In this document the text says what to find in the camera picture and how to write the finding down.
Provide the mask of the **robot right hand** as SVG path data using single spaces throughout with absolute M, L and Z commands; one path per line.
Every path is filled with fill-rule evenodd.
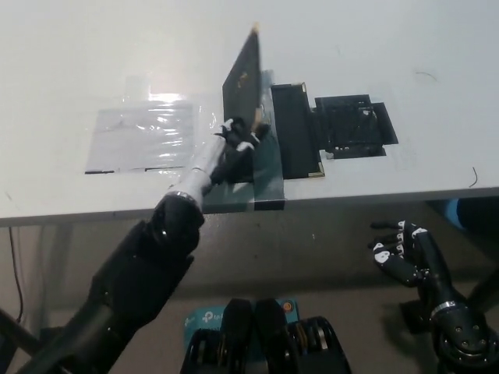
M 378 221 L 370 227 L 389 230 L 368 248 L 375 265 L 407 288 L 416 288 L 426 312 L 465 302 L 454 287 L 444 256 L 433 235 L 410 221 Z

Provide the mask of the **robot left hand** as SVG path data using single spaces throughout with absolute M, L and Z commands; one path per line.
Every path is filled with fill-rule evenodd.
M 201 207 L 213 187 L 251 160 L 269 132 L 268 124 L 258 122 L 248 126 L 241 118 L 230 118 L 211 134 L 166 194 L 189 199 Z

